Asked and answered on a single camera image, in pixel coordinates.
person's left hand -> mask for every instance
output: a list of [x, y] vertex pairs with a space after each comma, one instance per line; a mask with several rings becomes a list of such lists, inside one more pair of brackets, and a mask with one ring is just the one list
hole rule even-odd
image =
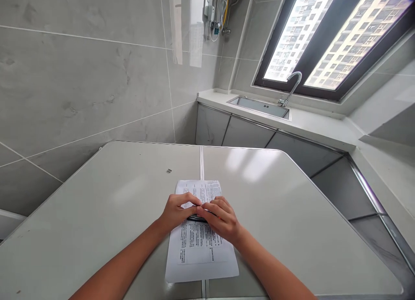
[[187, 219], [197, 212], [196, 206], [184, 209], [182, 205], [186, 204], [187, 202], [191, 202], [196, 206], [202, 205], [200, 199], [195, 197], [190, 192], [185, 194], [171, 194], [169, 196], [166, 207], [164, 208], [164, 211], [159, 218], [160, 224], [168, 232], [182, 223], [183, 220]]

white table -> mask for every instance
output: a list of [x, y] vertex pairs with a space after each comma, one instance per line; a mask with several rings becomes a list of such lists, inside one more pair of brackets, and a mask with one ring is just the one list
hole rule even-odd
[[[240, 222], [314, 294], [402, 292], [395, 276], [285, 153], [115, 141], [0, 245], [0, 299], [69, 298], [159, 217], [178, 180], [200, 179], [201, 160], [204, 178], [220, 181]], [[125, 299], [202, 298], [200, 281], [164, 281], [167, 248], [165, 239]], [[238, 277], [206, 283], [208, 297], [265, 295], [239, 257], [238, 263]]]

hand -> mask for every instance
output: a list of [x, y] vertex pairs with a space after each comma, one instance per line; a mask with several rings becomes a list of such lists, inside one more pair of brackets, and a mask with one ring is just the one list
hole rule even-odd
[[206, 219], [213, 231], [234, 246], [243, 236], [245, 229], [240, 225], [233, 208], [223, 196], [217, 196], [210, 203], [197, 207], [197, 212], [198, 216]]
[[163, 213], [158, 219], [160, 225], [167, 231], [170, 232], [176, 226], [183, 222], [186, 218], [196, 213], [196, 206], [192, 206], [184, 209], [183, 204], [191, 202], [194, 205], [200, 206], [202, 202], [200, 199], [195, 197], [192, 193], [187, 192], [185, 194], [171, 194], [167, 200], [166, 207]]

paper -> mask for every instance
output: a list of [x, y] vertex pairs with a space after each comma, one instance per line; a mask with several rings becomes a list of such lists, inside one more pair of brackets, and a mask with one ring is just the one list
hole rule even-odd
[[[222, 195], [218, 181], [181, 180], [176, 194], [191, 192], [202, 203]], [[186, 203], [182, 207], [193, 206]], [[170, 233], [166, 281], [179, 283], [239, 275], [233, 245], [207, 223], [185, 220]]]

finger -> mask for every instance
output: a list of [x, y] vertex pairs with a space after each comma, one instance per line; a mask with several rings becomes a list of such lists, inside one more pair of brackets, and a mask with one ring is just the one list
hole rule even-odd
[[232, 206], [229, 204], [229, 202], [227, 201], [227, 199], [225, 197], [223, 197], [223, 196], [217, 196], [217, 197], [215, 197], [215, 199], [216, 200], [218, 200], [218, 199], [223, 200], [226, 203], [226, 205], [229, 206], [229, 208], [232, 208]]
[[183, 219], [186, 219], [186, 218], [189, 218], [191, 215], [196, 214], [198, 211], [197, 211], [196, 206], [192, 206], [192, 207], [182, 210], [182, 212], [183, 212], [183, 217], [184, 217]]
[[222, 221], [218, 217], [215, 217], [210, 212], [206, 211], [200, 206], [197, 207], [197, 212], [198, 216], [204, 218], [211, 227], [220, 228], [223, 224], [225, 224], [224, 221]]
[[232, 210], [229, 208], [229, 206], [223, 200], [212, 200], [211, 204], [216, 204], [220, 208], [222, 208], [224, 211], [226, 211], [227, 213], [232, 214]]
[[175, 194], [174, 195], [174, 204], [177, 206], [186, 204], [187, 202], [191, 202], [197, 206], [201, 206], [202, 202], [200, 199], [198, 199], [196, 196], [194, 196], [192, 193], [187, 192], [185, 194]]
[[217, 215], [218, 217], [220, 217], [224, 221], [229, 221], [230, 220], [230, 214], [228, 214], [226, 211], [224, 211], [222, 208], [220, 208], [216, 204], [204, 203], [202, 205], [202, 207], [209, 210], [209, 211], [211, 211], [211, 212], [213, 212], [215, 215]]

